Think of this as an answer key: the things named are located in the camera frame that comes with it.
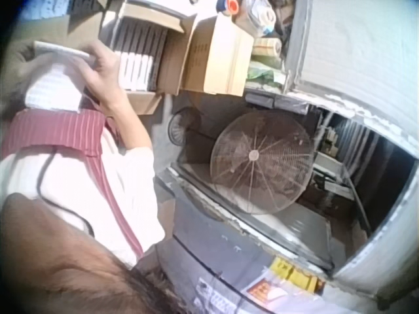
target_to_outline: small fan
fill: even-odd
[[[185,107],[172,116],[168,126],[170,141],[177,146],[186,143],[187,133],[197,131],[201,125],[201,115],[194,107]]]
[[[217,191],[246,213],[275,213],[291,205],[310,180],[314,148],[292,117],[245,114],[219,136],[211,155]]]

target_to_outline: yellow label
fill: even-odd
[[[318,278],[306,273],[282,258],[276,257],[269,267],[278,277],[285,279],[305,291],[315,293]]]

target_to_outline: white shirt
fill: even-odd
[[[154,156],[147,147],[128,150],[121,155],[107,129],[101,136],[102,162],[113,195],[135,233],[144,252],[163,240],[164,230],[157,219],[154,191]],[[39,198],[37,180],[49,153],[31,147],[7,156],[0,162],[0,205],[12,193]],[[137,258],[125,240],[107,200],[89,175],[80,152],[59,148],[45,172],[41,194],[50,201],[70,209],[92,226],[95,238],[124,263],[134,266]],[[86,231],[75,215],[56,210],[56,214],[74,227]]]

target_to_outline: open cardboard box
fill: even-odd
[[[254,38],[221,13],[194,30],[182,89],[243,96]]]
[[[118,20],[123,18],[146,20],[168,29],[158,70],[157,91],[127,90],[130,103],[137,114],[153,114],[163,93],[171,95],[179,93],[196,16],[180,19],[148,7],[125,3],[119,12]],[[111,47],[115,45],[119,24],[115,23]]]

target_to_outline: red apron strap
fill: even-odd
[[[81,151],[87,168],[107,200],[118,226],[137,257],[143,249],[127,223],[112,193],[101,160],[101,135],[106,122],[104,114],[82,109],[80,113],[29,109],[18,113],[10,125],[1,147],[1,157],[20,149],[37,146],[62,146]]]
[[[99,156],[87,156],[86,164],[93,176],[96,179],[96,184],[99,186],[100,190],[107,197],[109,206],[111,207],[115,220],[118,223],[119,228],[122,230],[125,239],[130,244],[131,249],[135,252],[138,257],[143,256],[143,248],[139,244],[139,241],[136,235],[133,233],[130,225],[126,221],[124,215],[120,211],[118,203],[112,193],[111,186],[109,181],[106,178],[105,168],[103,162]]]

